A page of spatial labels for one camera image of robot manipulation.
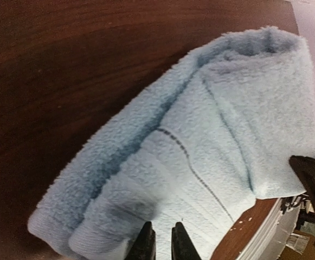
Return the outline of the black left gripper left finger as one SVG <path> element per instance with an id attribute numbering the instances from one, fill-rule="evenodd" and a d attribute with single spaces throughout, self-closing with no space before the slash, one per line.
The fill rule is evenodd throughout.
<path id="1" fill-rule="evenodd" d="M 126 260 L 155 260 L 156 234 L 151 222 L 146 222 L 129 250 Z"/>

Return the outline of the light blue towel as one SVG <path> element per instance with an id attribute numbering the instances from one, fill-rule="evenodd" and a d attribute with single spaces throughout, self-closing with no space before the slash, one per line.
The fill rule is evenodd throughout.
<path id="1" fill-rule="evenodd" d="M 72 259 L 123 259 L 144 223 L 157 259 L 186 227 L 209 259 L 257 199 L 305 189 L 289 158 L 315 158 L 306 40 L 276 27 L 190 51 L 102 126 L 61 171 L 28 231 Z"/>

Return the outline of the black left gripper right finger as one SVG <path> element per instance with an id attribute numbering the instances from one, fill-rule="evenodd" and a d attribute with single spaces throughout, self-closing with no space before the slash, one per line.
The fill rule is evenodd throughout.
<path id="1" fill-rule="evenodd" d="M 201 260 L 184 225 L 177 222 L 171 232 L 172 260 Z"/>

